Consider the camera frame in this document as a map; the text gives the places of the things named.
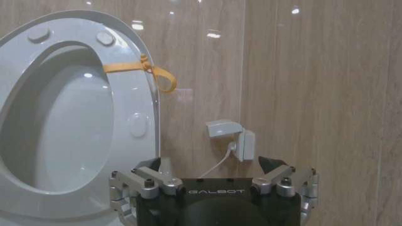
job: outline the screw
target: screw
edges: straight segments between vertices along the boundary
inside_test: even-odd
[[[114,171],[112,172],[112,178],[116,178],[116,175],[118,175],[118,171]]]
[[[285,186],[291,186],[291,179],[290,178],[282,178],[281,183]]]
[[[147,179],[145,182],[145,187],[151,188],[155,186],[155,181],[153,179]]]

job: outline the glossy surface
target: glossy surface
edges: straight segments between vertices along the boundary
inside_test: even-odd
[[[245,0],[0,0],[0,36],[36,17],[70,9],[120,18],[145,40],[158,66],[177,76],[177,91],[161,95],[161,154],[173,158],[179,177],[199,176],[227,147],[227,142],[210,142],[205,123],[241,120]],[[235,170],[231,158],[211,176],[227,177]]]
[[[402,224],[397,2],[247,1],[242,124],[259,155],[321,173],[309,226]]]
[[[30,42],[31,32],[43,27],[52,35],[40,43]],[[114,35],[115,45],[98,42],[100,32]],[[106,217],[111,171],[127,171],[157,157],[158,93],[150,75],[143,71],[106,75],[100,68],[139,61],[141,53],[149,51],[130,28],[114,17],[88,11],[40,18],[0,40],[0,210],[6,215],[72,221]],[[141,137],[130,132],[136,113],[147,121]]]

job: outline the toilet lid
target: toilet lid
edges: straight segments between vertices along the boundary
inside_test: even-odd
[[[159,155],[153,76],[102,70],[142,53],[150,58],[130,27],[95,11],[47,15],[0,40],[0,210],[106,211],[110,173]]]

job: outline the white cable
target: white cable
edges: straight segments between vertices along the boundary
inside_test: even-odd
[[[237,144],[235,142],[231,142],[229,145],[227,145],[227,151],[226,151],[226,154],[225,154],[225,157],[223,159],[221,160],[221,162],[211,168],[209,169],[207,172],[205,172],[198,178],[203,178],[206,175],[209,175],[214,169],[217,169],[217,167],[225,162],[225,160],[227,160],[229,156],[231,155],[231,151],[237,149]]]

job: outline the beige wall tile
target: beige wall tile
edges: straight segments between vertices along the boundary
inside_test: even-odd
[[[310,225],[376,225],[393,1],[269,2],[247,1],[242,122],[258,153],[322,175]]]
[[[394,1],[378,196],[378,226],[402,225],[402,2]]]
[[[205,123],[241,120],[245,0],[0,0],[0,36],[70,9],[107,12],[128,25],[143,21],[138,33],[155,63],[179,80],[178,90],[161,94],[162,156],[173,158],[178,176],[198,176],[226,151],[210,142]],[[211,176],[235,176],[237,165],[230,159]]]

